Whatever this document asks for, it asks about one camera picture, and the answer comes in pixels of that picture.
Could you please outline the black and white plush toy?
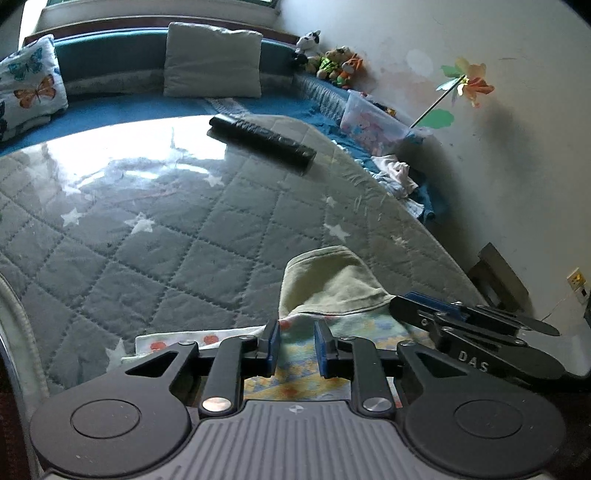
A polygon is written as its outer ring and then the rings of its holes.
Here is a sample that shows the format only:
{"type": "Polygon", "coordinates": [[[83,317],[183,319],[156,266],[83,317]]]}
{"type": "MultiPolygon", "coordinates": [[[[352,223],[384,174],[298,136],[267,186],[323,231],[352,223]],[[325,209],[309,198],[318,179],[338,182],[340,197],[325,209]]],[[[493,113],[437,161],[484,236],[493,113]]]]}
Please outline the black and white plush toy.
{"type": "Polygon", "coordinates": [[[291,54],[291,66],[294,70],[313,75],[318,72],[322,60],[320,37],[321,31],[314,30],[297,40],[294,52],[291,54]]]}

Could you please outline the orange green plush toys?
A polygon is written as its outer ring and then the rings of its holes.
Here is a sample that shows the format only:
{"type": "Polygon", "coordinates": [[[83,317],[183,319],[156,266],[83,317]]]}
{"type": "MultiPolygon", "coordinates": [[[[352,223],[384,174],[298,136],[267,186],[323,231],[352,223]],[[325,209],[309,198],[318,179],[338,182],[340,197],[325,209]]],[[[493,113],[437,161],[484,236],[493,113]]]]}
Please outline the orange green plush toys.
{"type": "Polygon", "coordinates": [[[349,47],[342,46],[322,55],[315,77],[342,90],[349,90],[353,77],[362,67],[363,59],[349,47]]]}

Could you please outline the dark wooden stool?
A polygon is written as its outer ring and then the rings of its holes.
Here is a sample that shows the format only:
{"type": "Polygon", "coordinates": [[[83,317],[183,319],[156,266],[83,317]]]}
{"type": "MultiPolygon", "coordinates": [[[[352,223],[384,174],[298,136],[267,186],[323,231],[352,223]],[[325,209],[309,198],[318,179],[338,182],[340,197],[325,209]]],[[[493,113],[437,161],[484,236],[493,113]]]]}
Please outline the dark wooden stool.
{"type": "Polygon", "coordinates": [[[480,250],[468,277],[489,305],[509,312],[532,312],[527,288],[492,243],[480,250]]]}

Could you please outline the blue bench sofa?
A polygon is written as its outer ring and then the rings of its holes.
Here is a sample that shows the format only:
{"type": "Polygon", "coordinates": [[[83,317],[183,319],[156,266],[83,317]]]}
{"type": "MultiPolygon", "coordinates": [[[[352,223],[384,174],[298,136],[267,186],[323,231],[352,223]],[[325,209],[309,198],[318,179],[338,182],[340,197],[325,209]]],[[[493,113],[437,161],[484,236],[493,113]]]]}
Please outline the blue bench sofa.
{"type": "Polygon", "coordinates": [[[182,115],[280,114],[318,128],[342,146],[416,218],[441,211],[426,176],[381,155],[419,143],[376,100],[325,74],[308,56],[311,32],[288,46],[252,30],[173,22],[165,28],[45,34],[1,62],[1,149],[99,126],[182,115]]]}

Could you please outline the floral green child's garment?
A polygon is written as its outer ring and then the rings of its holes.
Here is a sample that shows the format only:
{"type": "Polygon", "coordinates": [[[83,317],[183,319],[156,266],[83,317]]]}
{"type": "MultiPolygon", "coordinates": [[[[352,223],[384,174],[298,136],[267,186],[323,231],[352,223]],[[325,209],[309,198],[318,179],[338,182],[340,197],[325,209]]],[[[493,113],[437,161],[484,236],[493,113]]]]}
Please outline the floral green child's garment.
{"type": "Polygon", "coordinates": [[[349,382],[324,379],[318,373],[314,324],[324,320],[335,336],[353,335],[394,350],[401,341],[431,345],[426,332],[394,320],[392,294],[379,283],[363,260],[345,246],[308,251],[287,262],[280,294],[270,288],[256,294],[263,300],[259,320],[223,318],[221,311],[185,294],[169,293],[147,333],[134,341],[135,357],[161,350],[179,340],[194,340],[211,349],[225,338],[247,333],[259,336],[267,320],[280,325],[280,360],[271,378],[245,381],[245,398],[260,400],[337,400],[349,398],[349,382]]]}

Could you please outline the grey square cushion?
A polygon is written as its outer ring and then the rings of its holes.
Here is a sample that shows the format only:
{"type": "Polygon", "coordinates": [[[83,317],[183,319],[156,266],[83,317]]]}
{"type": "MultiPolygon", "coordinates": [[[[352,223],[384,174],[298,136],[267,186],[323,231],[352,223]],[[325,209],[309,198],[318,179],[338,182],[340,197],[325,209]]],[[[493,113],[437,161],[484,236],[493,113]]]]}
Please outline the grey square cushion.
{"type": "Polygon", "coordinates": [[[263,35],[211,25],[172,22],[163,70],[166,97],[262,96],[260,52],[263,35]]]}

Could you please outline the colourful paper pinwheel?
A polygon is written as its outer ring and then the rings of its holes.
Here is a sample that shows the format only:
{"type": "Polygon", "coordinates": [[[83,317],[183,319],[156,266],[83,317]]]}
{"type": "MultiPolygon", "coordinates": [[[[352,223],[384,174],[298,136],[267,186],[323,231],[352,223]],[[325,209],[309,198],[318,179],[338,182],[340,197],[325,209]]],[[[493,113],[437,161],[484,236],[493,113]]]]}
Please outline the colourful paper pinwheel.
{"type": "Polygon", "coordinates": [[[489,95],[495,90],[495,87],[486,80],[487,65],[485,63],[471,63],[464,57],[458,57],[453,65],[442,65],[440,69],[446,81],[436,88],[439,96],[411,124],[411,129],[420,126],[446,98],[450,98],[452,105],[459,98],[464,98],[473,108],[479,108],[479,97],[489,95]]]}

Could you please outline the clear plastic storage box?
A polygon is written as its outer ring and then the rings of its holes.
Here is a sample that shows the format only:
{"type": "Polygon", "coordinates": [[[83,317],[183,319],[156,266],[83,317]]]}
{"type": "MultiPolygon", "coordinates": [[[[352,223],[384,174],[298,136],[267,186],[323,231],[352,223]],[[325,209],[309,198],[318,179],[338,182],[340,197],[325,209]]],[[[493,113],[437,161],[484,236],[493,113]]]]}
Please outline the clear plastic storage box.
{"type": "Polygon", "coordinates": [[[433,135],[429,128],[410,128],[355,90],[349,91],[339,128],[373,156],[394,154],[408,145],[420,145],[433,135]]]}

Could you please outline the black remote control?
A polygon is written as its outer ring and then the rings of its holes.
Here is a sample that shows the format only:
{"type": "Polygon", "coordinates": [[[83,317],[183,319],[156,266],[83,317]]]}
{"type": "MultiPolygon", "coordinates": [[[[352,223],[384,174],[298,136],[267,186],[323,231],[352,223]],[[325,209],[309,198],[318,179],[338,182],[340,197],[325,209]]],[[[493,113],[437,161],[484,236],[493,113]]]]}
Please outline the black remote control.
{"type": "Polygon", "coordinates": [[[308,171],[317,155],[314,148],[242,118],[217,114],[209,119],[209,126],[214,138],[246,147],[297,171],[308,171]]]}

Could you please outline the butterfly print pillow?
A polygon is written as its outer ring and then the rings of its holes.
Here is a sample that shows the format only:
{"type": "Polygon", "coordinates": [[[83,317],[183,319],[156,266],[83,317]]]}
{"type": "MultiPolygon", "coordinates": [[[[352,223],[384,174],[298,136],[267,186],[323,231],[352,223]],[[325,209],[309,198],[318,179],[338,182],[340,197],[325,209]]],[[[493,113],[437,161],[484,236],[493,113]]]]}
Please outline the butterfly print pillow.
{"type": "Polygon", "coordinates": [[[48,123],[67,108],[52,34],[1,61],[1,142],[48,123]]]}

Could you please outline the wall power socket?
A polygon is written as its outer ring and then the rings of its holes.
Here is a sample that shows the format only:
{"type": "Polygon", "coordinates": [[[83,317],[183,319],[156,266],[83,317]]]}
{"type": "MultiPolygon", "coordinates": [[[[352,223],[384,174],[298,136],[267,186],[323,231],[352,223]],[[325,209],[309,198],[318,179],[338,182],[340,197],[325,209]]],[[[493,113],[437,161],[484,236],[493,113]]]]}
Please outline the wall power socket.
{"type": "Polygon", "coordinates": [[[567,277],[567,282],[571,287],[576,299],[585,305],[590,298],[590,287],[588,286],[586,277],[580,268],[576,268],[567,277]]]}

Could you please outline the pile of light clothes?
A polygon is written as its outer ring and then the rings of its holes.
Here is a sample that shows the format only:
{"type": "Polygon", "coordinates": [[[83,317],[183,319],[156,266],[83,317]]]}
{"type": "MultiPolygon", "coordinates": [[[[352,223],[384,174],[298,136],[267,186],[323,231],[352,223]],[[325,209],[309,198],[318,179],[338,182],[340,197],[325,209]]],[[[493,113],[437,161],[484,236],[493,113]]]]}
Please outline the pile of light clothes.
{"type": "Polygon", "coordinates": [[[378,170],[377,173],[373,173],[377,183],[397,199],[414,218],[419,219],[425,207],[411,198],[419,185],[410,177],[410,166],[399,161],[394,154],[373,156],[372,162],[378,170]]]}

